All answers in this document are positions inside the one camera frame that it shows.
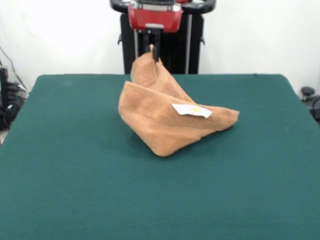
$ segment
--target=folded towel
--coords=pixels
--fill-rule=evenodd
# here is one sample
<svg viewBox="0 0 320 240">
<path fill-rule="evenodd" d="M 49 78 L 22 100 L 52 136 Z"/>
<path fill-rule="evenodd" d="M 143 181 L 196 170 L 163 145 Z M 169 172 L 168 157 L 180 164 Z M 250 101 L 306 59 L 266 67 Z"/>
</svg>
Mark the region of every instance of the folded towel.
<svg viewBox="0 0 320 240">
<path fill-rule="evenodd" d="M 208 118 L 180 115 L 172 104 L 202 107 L 212 114 Z M 133 63 L 131 82 L 124 83 L 118 110 L 123 121 L 160 157 L 231 127 L 239 115 L 228 108 L 195 103 L 150 52 Z"/>
</svg>

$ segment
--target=white wall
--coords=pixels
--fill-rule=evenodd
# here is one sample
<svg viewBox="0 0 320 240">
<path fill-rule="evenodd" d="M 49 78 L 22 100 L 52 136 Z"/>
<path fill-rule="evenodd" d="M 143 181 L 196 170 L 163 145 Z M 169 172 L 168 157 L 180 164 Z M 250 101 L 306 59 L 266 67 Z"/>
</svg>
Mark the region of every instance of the white wall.
<svg viewBox="0 0 320 240">
<path fill-rule="evenodd" d="M 217 1 L 205 16 L 200 73 L 281 73 L 296 91 L 320 87 L 319 0 Z M 0 7 L 0 45 L 30 88 L 42 74 L 123 73 L 120 14 L 109 0 L 0 0 Z"/>
</svg>

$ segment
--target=red robot part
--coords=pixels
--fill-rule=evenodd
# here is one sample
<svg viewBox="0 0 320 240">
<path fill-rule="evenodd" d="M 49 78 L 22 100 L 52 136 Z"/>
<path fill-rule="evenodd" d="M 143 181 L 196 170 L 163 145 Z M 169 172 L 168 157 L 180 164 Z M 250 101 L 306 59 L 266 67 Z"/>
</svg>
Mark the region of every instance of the red robot part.
<svg viewBox="0 0 320 240">
<path fill-rule="evenodd" d="M 182 8 L 175 5 L 134 4 L 128 7 L 130 25 L 135 30 L 159 29 L 164 33 L 176 33 L 179 30 Z"/>
</svg>

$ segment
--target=towel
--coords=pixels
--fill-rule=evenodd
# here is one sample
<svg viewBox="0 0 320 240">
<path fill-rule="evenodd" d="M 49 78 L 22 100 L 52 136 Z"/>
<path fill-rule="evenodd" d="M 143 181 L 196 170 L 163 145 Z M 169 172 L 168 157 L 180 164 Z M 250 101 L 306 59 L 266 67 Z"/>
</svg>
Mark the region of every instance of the towel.
<svg viewBox="0 0 320 240">
<path fill-rule="evenodd" d="M 180 115 L 173 104 L 193 105 L 212 112 L 208 117 Z M 201 138 L 236 123 L 239 112 L 195 103 L 151 52 L 135 60 L 131 81 L 124 83 L 118 111 L 123 121 L 153 153 L 167 157 Z"/>
</svg>

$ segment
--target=black object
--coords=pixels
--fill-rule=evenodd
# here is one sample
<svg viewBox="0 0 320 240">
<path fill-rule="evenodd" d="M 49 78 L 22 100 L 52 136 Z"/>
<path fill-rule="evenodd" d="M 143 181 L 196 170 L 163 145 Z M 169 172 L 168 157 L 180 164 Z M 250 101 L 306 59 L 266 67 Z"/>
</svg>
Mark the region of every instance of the black object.
<svg viewBox="0 0 320 240">
<path fill-rule="evenodd" d="M 312 87 L 303 87 L 301 89 L 304 105 L 308 108 L 313 118 L 320 124 L 320 95 L 313 96 L 315 90 Z"/>
<path fill-rule="evenodd" d="M 25 103 L 25 90 L 19 84 L 8 82 L 8 70 L 0 68 L 1 102 L 0 102 L 0 131 L 10 128 L 18 112 Z"/>
<path fill-rule="evenodd" d="M 135 59 L 146 52 L 144 33 L 133 30 L 128 16 L 128 2 L 110 0 L 111 7 L 123 13 L 120 17 L 124 73 L 129 74 Z M 183 14 L 176 33 L 160 33 L 160 43 L 153 56 L 161 61 L 171 74 L 198 74 L 200 45 L 204 43 L 204 19 L 201 14 L 216 7 L 216 0 L 182 4 Z"/>
</svg>

